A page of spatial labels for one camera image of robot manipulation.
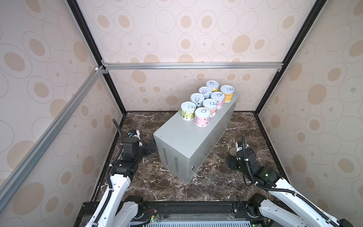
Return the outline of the green label can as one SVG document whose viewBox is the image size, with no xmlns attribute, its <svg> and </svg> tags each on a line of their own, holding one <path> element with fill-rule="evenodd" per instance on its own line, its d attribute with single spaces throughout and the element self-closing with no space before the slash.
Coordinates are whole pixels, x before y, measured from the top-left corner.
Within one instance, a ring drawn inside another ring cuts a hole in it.
<svg viewBox="0 0 363 227">
<path fill-rule="evenodd" d="M 197 106 L 194 102 L 187 101 L 181 104 L 181 117 L 185 121 L 192 121 Z"/>
</svg>

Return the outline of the purple white label can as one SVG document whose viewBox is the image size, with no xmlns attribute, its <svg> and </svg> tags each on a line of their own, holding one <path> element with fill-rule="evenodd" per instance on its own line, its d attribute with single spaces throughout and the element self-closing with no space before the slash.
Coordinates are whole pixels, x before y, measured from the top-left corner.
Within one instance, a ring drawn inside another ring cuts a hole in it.
<svg viewBox="0 0 363 227">
<path fill-rule="evenodd" d="M 211 111 L 205 107 L 199 107 L 194 112 L 194 123 L 198 127 L 206 127 L 210 121 Z"/>
</svg>

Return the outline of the orange white label can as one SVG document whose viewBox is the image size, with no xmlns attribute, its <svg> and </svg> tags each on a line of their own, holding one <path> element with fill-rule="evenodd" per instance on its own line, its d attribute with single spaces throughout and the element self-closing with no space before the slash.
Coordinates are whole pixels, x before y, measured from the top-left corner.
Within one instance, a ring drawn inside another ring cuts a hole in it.
<svg viewBox="0 0 363 227">
<path fill-rule="evenodd" d="M 208 98 L 203 101 L 203 107 L 210 110 L 210 117 L 214 117 L 217 112 L 218 103 L 216 100 Z"/>
</svg>

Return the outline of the pink label can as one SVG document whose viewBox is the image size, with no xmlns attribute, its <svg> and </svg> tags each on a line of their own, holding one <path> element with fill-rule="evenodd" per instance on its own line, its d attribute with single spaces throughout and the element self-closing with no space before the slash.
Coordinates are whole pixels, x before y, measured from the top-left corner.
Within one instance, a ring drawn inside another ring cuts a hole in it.
<svg viewBox="0 0 363 227">
<path fill-rule="evenodd" d="M 225 94 L 219 91 L 213 92 L 210 96 L 211 99 L 217 102 L 217 109 L 221 109 L 225 102 Z"/>
</svg>

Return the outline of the teal brown label can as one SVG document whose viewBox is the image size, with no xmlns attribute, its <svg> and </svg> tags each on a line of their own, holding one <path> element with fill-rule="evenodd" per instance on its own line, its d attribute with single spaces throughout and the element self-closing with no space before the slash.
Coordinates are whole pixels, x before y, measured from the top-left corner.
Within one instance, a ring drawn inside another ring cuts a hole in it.
<svg viewBox="0 0 363 227">
<path fill-rule="evenodd" d="M 205 100 L 205 97 L 203 94 L 194 93 L 191 95 L 191 102 L 193 102 L 197 107 L 202 107 L 204 100 Z"/>
</svg>

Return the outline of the yellow orange label can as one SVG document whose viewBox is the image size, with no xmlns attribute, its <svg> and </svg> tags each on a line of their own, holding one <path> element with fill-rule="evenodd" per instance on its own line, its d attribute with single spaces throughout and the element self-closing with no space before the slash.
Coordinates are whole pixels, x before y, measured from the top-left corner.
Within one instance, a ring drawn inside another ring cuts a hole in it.
<svg viewBox="0 0 363 227">
<path fill-rule="evenodd" d="M 220 91 L 225 95 L 225 103 L 228 103 L 232 100 L 234 94 L 234 88 L 229 85 L 224 85 L 220 88 Z"/>
</svg>

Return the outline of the light blue bear can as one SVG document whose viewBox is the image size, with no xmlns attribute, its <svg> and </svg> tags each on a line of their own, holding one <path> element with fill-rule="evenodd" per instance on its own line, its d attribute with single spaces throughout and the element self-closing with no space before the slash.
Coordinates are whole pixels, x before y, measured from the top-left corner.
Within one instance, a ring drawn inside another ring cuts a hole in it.
<svg viewBox="0 0 363 227">
<path fill-rule="evenodd" d="M 199 88 L 199 93 L 202 94 L 205 97 L 205 99 L 208 99 L 213 93 L 213 89 L 209 87 L 201 87 Z"/>
</svg>

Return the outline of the yellow fruit label can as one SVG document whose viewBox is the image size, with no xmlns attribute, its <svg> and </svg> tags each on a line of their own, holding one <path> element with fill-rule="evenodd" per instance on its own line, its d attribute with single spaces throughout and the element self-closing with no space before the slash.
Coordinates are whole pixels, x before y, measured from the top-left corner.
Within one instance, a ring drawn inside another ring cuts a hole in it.
<svg viewBox="0 0 363 227">
<path fill-rule="evenodd" d="M 219 91 L 219 83 L 215 80 L 209 80 L 206 82 L 206 86 L 212 89 L 213 92 Z"/>
</svg>

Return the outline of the black red label can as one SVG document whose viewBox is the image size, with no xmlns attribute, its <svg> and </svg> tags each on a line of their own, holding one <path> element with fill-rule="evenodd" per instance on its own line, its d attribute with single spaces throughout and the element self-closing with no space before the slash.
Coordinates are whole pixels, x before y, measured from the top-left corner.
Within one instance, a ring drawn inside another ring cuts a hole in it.
<svg viewBox="0 0 363 227">
<path fill-rule="evenodd" d="M 229 155 L 232 157 L 236 157 L 237 156 L 237 148 L 236 147 L 231 147 L 229 149 Z"/>
</svg>

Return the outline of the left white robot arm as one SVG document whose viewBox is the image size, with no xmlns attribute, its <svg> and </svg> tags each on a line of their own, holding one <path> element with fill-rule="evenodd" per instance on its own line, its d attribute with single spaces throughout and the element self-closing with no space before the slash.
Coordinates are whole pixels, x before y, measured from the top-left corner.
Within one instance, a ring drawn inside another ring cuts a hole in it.
<svg viewBox="0 0 363 227">
<path fill-rule="evenodd" d="M 145 142 L 138 130 L 123 131 L 115 119 L 121 139 L 121 148 L 116 159 L 109 164 L 106 172 L 107 189 L 95 212 L 86 224 L 87 227 L 128 227 L 133 219 L 144 215 L 144 201 L 140 196 L 122 198 L 136 174 L 139 163 L 145 156 L 157 152 L 154 140 Z"/>
</svg>

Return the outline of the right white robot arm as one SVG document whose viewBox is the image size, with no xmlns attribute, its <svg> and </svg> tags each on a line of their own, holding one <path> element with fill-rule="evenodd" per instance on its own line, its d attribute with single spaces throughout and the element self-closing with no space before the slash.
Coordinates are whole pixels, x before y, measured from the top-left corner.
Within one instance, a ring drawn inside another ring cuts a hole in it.
<svg viewBox="0 0 363 227">
<path fill-rule="evenodd" d="M 251 218 L 265 217 L 284 227 L 350 227 L 346 219 L 337 219 L 299 193 L 281 174 L 270 167 L 262 167 L 254 150 L 246 143 L 245 136 L 235 144 L 235 153 L 227 157 L 231 170 L 238 170 L 249 186 L 268 192 L 281 200 L 290 210 L 277 206 L 265 196 L 255 193 L 247 202 L 240 202 Z"/>
</svg>

